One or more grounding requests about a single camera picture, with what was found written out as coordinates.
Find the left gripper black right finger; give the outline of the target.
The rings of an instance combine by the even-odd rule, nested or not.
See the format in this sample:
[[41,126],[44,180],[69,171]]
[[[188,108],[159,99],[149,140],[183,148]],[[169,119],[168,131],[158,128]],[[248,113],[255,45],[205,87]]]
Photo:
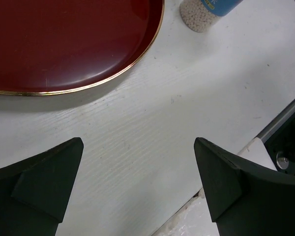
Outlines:
[[222,236],[295,236],[295,176],[197,138],[196,162],[211,220]]

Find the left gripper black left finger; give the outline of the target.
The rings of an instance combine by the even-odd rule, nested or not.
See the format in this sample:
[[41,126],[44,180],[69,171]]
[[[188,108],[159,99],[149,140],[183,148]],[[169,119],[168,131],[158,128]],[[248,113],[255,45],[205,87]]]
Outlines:
[[0,168],[0,236],[54,236],[83,154],[81,138]]

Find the left robot arm base mount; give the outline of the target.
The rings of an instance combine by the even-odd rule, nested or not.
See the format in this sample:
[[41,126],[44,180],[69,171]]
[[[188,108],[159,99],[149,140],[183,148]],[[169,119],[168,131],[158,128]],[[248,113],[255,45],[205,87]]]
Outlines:
[[277,171],[295,176],[295,112],[265,142]]

